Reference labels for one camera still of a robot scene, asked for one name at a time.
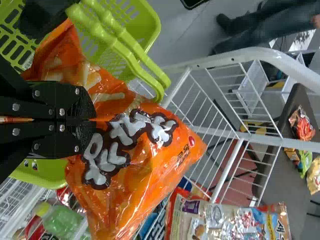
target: plastic bag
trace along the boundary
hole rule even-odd
[[[316,130],[310,123],[310,119],[301,105],[293,112],[289,118],[289,122],[292,132],[297,139],[308,142],[316,135]]]
[[[286,206],[212,204],[177,187],[166,210],[166,240],[290,240]]]
[[[293,161],[303,179],[311,166],[313,160],[312,151],[303,151],[294,148],[284,148],[285,154]]]
[[[69,20],[41,44],[23,76],[84,86],[94,103],[96,133],[65,169],[94,239],[130,239],[206,149],[174,114],[86,61]]]
[[[320,157],[313,160],[307,173],[306,182],[311,195],[320,191]]]

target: packaged food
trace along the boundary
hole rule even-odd
[[[93,239],[130,239],[206,149],[173,113],[88,62],[69,20],[37,48],[23,77],[84,86],[94,103],[96,131],[65,169]]]
[[[316,130],[310,123],[310,119],[301,105],[289,118],[291,129],[297,139],[310,141],[316,134]]]
[[[291,240],[286,206],[210,203],[177,187],[166,210],[166,240]]]
[[[284,152],[293,161],[294,165],[303,179],[311,166],[313,154],[311,151],[297,150],[294,148],[284,148]]]
[[[307,173],[306,182],[311,195],[320,191],[320,157],[317,157],[311,163]]]

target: shoe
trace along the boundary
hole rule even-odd
[[[257,11],[260,11],[262,9],[262,4],[264,3],[264,1],[261,1],[258,5]]]
[[[229,33],[229,27],[231,25],[231,19],[227,17],[225,14],[220,13],[216,17],[216,22],[223,28],[226,33]]]
[[[216,50],[214,48],[212,48],[212,50],[208,56],[212,56],[212,55],[216,55],[216,54],[217,54]]]

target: green plastic handle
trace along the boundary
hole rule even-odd
[[[111,12],[103,7],[97,0],[82,0],[83,4],[91,7],[99,17],[99,20],[106,27],[111,28],[119,40],[125,43],[129,49],[154,73],[164,89],[167,89],[171,81],[164,71],[145,53],[141,45],[127,31],[127,29],[112,16]]]
[[[159,103],[162,101],[165,90],[158,81],[156,81],[148,72],[146,72],[137,61],[134,54],[124,46],[115,36],[106,32],[102,24],[95,19],[88,17],[82,7],[79,4],[73,4],[65,10],[67,16],[75,23],[81,24],[87,32],[99,41],[102,41],[109,48],[113,49],[119,54],[127,63],[130,70],[140,79],[144,80],[149,86],[151,86],[156,96],[153,101]]]

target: white wire shopping cart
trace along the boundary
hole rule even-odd
[[[265,91],[269,80],[262,63],[307,87],[313,111],[320,112],[320,76],[279,51],[252,47],[164,68],[172,86],[162,106],[178,115],[208,146],[185,178],[213,203],[259,206],[265,201],[267,183],[283,147],[320,152],[320,143],[287,138],[279,129],[276,117],[285,106],[284,93]],[[152,90],[140,81],[129,87],[153,97]],[[268,124],[249,126],[249,122]],[[264,134],[255,128],[264,129]],[[1,239],[11,239],[17,229],[24,228],[32,218],[32,207],[46,194],[50,193],[45,188],[8,178],[0,186]],[[87,226],[84,219],[73,239],[80,239]],[[155,239],[163,238],[164,226],[160,228]]]

